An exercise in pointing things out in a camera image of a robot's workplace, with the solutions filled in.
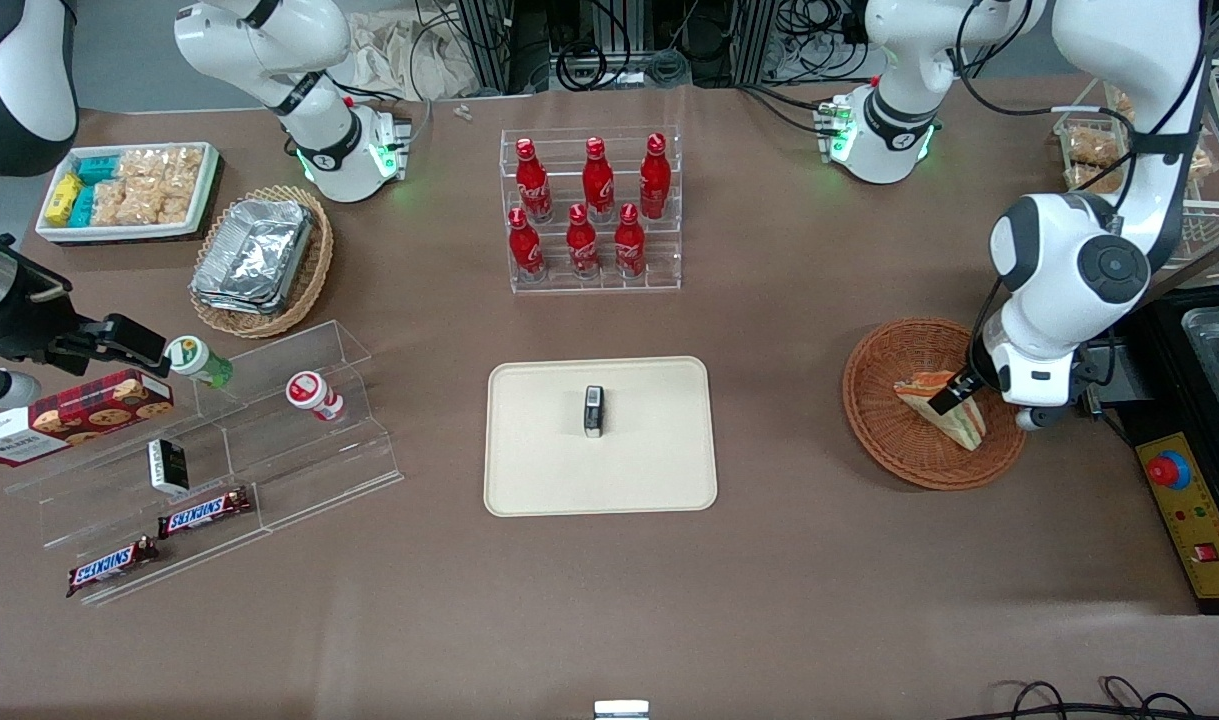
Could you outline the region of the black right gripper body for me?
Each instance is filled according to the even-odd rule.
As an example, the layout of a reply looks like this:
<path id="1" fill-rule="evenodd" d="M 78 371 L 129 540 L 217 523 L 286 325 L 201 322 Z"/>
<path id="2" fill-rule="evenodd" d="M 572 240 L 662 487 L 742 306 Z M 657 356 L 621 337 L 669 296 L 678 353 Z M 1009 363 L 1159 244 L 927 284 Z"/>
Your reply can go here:
<path id="1" fill-rule="evenodd" d="M 50 341 L 62 333 L 89 333 L 69 298 L 71 283 L 13 251 L 13 238 L 0 236 L 0 356 L 13 363 L 51 363 Z M 56 357 L 59 363 L 85 363 Z"/>

